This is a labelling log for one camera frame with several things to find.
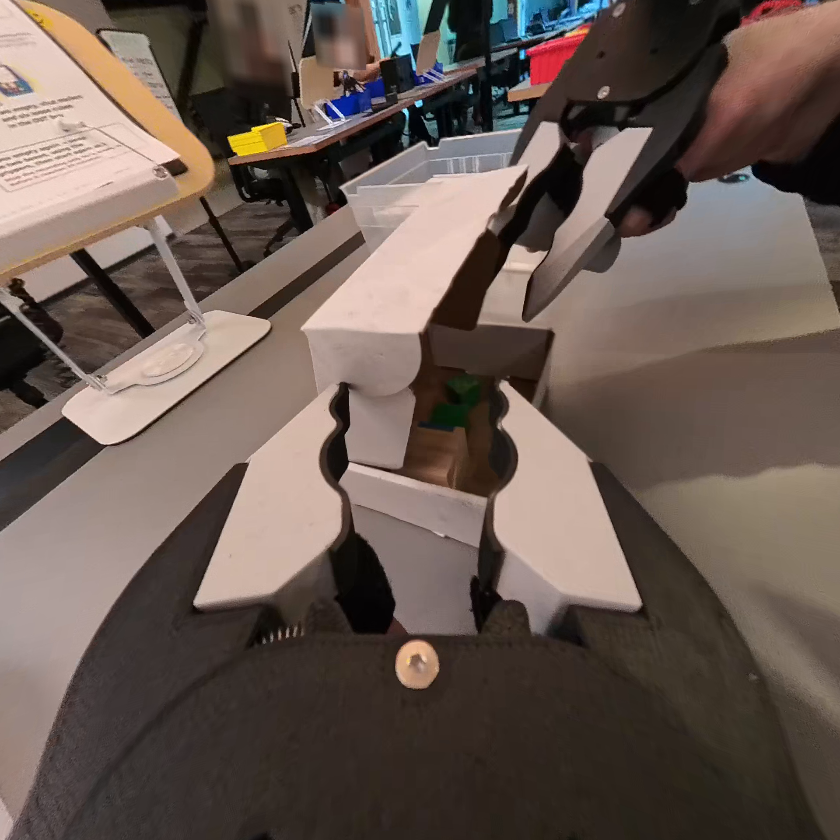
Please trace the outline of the long wooden work table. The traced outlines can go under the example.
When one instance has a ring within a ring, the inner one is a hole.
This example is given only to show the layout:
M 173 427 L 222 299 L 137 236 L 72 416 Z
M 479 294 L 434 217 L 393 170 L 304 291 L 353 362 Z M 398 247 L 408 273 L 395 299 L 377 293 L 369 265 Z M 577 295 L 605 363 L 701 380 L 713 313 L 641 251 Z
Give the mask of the long wooden work table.
M 234 155 L 227 159 L 230 167 L 240 165 L 262 166 L 277 162 L 281 170 L 281 181 L 284 186 L 290 216 L 297 229 L 304 233 L 314 226 L 301 190 L 295 181 L 291 167 L 294 161 L 313 157 L 325 159 L 328 166 L 337 165 L 342 158 L 354 152 L 356 146 L 369 144 L 375 137 L 362 137 L 362 133 L 388 121 L 399 111 L 407 109 L 417 102 L 433 99 L 428 108 L 441 107 L 443 96 L 447 91 L 459 84 L 467 83 L 483 70 L 483 65 L 477 59 L 461 62 L 438 76 L 431 84 L 414 87 L 400 93 L 394 103 L 383 108 L 356 114 L 343 121 L 333 121 L 321 127 L 311 126 L 298 131 L 295 137 L 286 145 L 274 150 L 247 155 Z

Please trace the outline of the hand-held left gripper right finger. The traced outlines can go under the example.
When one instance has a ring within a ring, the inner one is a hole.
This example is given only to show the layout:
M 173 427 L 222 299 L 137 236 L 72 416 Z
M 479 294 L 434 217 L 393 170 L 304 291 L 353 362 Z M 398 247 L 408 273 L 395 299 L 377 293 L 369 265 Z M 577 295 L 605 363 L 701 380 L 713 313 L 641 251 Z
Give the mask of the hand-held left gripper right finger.
M 521 603 L 537 635 L 572 607 L 636 614 L 643 600 L 592 463 L 509 382 L 490 394 L 497 477 L 479 539 L 476 629 L 501 601 Z

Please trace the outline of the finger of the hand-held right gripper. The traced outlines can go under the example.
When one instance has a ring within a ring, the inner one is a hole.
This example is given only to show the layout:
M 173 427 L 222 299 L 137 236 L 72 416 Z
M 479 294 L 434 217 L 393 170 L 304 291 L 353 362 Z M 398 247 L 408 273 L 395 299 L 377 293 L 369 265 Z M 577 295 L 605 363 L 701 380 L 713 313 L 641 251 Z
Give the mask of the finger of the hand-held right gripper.
M 621 249 L 618 215 L 620 192 L 630 181 L 651 129 L 611 131 L 585 163 L 577 150 L 562 142 L 551 163 L 521 194 L 537 197 L 521 246 L 531 264 L 521 316 L 530 322 L 540 315 L 582 271 L 603 273 Z
M 521 137 L 511 163 L 525 172 L 489 230 L 504 249 L 519 244 L 547 251 L 581 196 L 584 164 L 552 122 L 541 122 L 528 140 Z

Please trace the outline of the wooden cube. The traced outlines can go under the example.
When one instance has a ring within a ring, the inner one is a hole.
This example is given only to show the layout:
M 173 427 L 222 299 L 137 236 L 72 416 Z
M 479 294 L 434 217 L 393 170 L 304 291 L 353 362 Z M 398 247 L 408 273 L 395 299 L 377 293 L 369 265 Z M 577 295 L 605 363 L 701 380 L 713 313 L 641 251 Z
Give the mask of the wooden cube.
M 469 465 L 463 427 L 415 426 L 408 438 L 400 474 L 437 487 L 458 489 Z

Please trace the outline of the person's right forearm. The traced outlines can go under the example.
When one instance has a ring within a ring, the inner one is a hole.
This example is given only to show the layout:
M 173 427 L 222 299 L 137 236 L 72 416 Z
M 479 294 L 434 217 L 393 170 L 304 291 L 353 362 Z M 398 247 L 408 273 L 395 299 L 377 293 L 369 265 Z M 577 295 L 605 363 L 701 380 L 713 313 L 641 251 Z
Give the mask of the person's right forearm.
M 804 158 L 794 163 L 758 162 L 752 174 L 783 193 L 802 196 L 820 205 L 839 206 L 839 139 L 827 135 Z

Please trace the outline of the printed instruction sheet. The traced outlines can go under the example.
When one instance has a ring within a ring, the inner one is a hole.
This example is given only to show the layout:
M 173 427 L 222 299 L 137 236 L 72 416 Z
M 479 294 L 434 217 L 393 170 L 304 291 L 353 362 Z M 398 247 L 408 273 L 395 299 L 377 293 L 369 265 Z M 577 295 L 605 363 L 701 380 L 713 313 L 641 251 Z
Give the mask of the printed instruction sheet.
M 172 175 L 179 156 L 145 132 L 16 2 L 1 10 L 2 233 L 97 190 Z

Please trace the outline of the white text sign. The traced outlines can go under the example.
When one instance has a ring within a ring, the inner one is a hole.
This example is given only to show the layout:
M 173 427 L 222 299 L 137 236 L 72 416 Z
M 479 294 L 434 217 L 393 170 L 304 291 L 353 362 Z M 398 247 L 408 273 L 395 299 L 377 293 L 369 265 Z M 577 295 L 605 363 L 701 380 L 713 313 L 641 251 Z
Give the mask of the white text sign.
M 97 37 L 133 76 L 152 92 L 169 113 L 182 123 L 185 122 L 147 35 L 139 31 L 99 28 Z

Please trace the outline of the red plastic bin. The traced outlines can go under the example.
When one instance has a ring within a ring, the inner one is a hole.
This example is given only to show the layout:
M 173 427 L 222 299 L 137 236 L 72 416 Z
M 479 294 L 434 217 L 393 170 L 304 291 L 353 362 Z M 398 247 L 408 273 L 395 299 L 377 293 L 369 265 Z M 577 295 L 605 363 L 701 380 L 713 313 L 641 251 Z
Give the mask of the red plastic bin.
M 548 39 L 526 50 L 529 61 L 529 78 L 532 86 L 551 83 L 563 65 L 572 57 L 590 31 L 590 26 L 579 27 L 570 33 Z

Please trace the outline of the stack of yellow trays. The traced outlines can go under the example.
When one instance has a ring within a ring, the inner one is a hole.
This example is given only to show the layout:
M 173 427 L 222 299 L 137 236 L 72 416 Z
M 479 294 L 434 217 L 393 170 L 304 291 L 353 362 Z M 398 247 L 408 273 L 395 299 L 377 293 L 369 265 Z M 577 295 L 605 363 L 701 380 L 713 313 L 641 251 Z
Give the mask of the stack of yellow trays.
M 247 132 L 228 135 L 226 140 L 232 155 L 263 154 L 287 145 L 287 126 L 282 121 L 268 122 Z

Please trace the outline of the person's right hand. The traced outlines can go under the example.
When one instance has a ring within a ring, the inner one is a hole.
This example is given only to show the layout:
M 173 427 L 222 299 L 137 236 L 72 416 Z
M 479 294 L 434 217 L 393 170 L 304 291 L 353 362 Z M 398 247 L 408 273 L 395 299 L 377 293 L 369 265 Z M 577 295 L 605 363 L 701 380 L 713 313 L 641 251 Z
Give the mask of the person's right hand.
M 623 237 L 669 224 L 687 186 L 758 162 L 794 163 L 827 135 L 839 139 L 839 3 L 804 7 L 734 30 L 698 135 L 675 168 L 638 194 Z

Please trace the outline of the white cardboard box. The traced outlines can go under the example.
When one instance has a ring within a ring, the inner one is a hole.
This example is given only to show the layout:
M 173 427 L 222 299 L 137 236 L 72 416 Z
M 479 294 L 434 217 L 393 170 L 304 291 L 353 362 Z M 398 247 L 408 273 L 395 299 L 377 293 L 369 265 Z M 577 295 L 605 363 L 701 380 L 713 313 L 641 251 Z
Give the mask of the white cardboard box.
M 352 503 L 478 547 L 487 498 L 490 389 L 508 381 L 541 407 L 553 333 L 515 313 L 522 273 L 497 267 L 489 230 L 525 168 L 448 182 L 417 208 L 303 325 L 318 390 L 350 391 L 342 484 Z M 447 379 L 482 381 L 466 430 L 469 465 L 458 489 L 400 474 L 408 438 L 438 403 Z

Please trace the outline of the black office chair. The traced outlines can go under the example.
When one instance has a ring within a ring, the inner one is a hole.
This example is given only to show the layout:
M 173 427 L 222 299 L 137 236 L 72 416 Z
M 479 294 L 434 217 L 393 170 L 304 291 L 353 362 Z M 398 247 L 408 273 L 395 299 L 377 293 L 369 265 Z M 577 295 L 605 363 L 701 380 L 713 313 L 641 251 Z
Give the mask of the black office chair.
M 263 254 L 265 258 L 272 254 L 275 246 L 282 245 L 284 237 L 292 232 L 302 234 L 312 226 L 308 212 L 304 212 L 307 210 L 306 205 L 298 192 L 290 186 L 288 178 L 281 176 L 259 179 L 243 165 L 234 166 L 231 174 L 237 193 L 244 203 L 273 203 L 278 206 L 285 204 L 288 208 L 289 218 L 276 229 L 266 244 Z

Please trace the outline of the clear plastic bin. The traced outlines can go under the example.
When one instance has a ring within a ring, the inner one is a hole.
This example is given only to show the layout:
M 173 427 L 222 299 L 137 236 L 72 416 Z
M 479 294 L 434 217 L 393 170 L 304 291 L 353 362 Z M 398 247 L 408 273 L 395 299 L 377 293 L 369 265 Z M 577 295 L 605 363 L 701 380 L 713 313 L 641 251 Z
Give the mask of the clear plastic bin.
M 375 249 L 453 180 L 508 166 L 520 129 L 419 143 L 342 186 L 355 222 Z

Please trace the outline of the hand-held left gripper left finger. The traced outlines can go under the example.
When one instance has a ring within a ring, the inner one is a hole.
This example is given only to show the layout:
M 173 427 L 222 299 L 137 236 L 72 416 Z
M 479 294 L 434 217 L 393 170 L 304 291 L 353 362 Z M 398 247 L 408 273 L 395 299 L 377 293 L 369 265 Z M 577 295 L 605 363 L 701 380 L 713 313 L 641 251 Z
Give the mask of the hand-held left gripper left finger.
M 194 606 L 265 605 L 300 621 L 344 595 L 356 570 L 350 499 L 350 391 L 330 385 L 250 456 Z

